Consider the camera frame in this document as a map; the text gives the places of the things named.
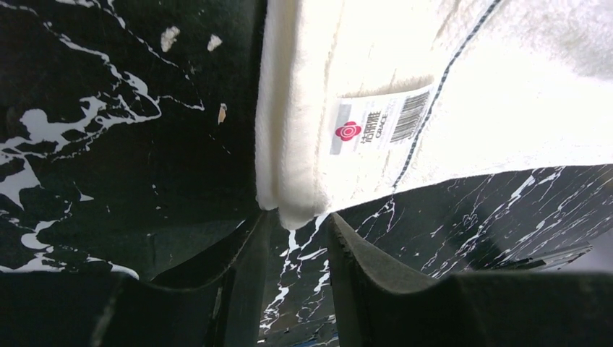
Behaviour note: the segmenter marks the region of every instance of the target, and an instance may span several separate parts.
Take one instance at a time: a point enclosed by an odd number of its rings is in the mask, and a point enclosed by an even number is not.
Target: towel label
[[[387,150],[410,142],[429,105],[432,85],[410,92],[340,99],[330,154]]]

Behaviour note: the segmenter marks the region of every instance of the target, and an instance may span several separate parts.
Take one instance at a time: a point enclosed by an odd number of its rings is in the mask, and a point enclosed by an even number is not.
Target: barcode
[[[391,143],[411,138],[417,129],[421,113],[428,102],[429,93],[409,96],[404,100],[403,110],[394,129]]]

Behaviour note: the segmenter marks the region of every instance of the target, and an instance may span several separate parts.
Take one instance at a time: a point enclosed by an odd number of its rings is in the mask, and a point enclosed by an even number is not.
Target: black marble table
[[[0,270],[150,280],[257,209],[264,17],[263,0],[0,0]],[[440,278],[608,231],[612,181],[613,166],[541,168],[340,214]],[[262,346],[336,346],[324,219],[273,230]]]

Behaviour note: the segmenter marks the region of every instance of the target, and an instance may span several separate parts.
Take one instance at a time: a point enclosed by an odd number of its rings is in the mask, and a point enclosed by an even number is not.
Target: terry cloth fabric
[[[330,154],[340,98],[428,85],[411,141]],[[610,1],[269,0],[257,200],[296,229],[448,179],[613,163],[612,110]]]

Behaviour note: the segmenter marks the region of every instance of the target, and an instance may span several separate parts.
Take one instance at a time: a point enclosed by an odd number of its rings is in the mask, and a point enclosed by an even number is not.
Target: pink logo
[[[349,141],[362,131],[362,127],[356,124],[355,121],[348,121],[342,127],[336,129],[336,136],[342,141]]]

